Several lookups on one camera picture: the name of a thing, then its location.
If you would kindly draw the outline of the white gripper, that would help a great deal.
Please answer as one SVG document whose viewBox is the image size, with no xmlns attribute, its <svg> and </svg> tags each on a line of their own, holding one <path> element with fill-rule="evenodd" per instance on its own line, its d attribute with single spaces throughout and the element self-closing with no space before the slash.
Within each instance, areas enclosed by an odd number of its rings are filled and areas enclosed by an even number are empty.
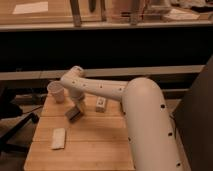
<svg viewBox="0 0 213 171">
<path fill-rule="evenodd" d="M 70 108 L 65 116 L 70 122 L 76 121 L 80 116 L 85 114 L 85 102 L 77 102 L 72 108 Z"/>
</svg>

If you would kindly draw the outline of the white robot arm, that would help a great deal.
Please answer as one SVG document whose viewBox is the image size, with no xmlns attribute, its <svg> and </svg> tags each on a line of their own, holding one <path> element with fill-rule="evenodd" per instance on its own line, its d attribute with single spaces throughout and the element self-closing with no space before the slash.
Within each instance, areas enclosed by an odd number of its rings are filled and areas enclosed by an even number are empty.
<svg viewBox="0 0 213 171">
<path fill-rule="evenodd" d="M 60 82 L 75 104 L 85 93 L 122 104 L 136 171 L 184 171 L 165 98 L 156 82 L 146 77 L 88 79 L 79 66 L 73 66 Z"/>
</svg>

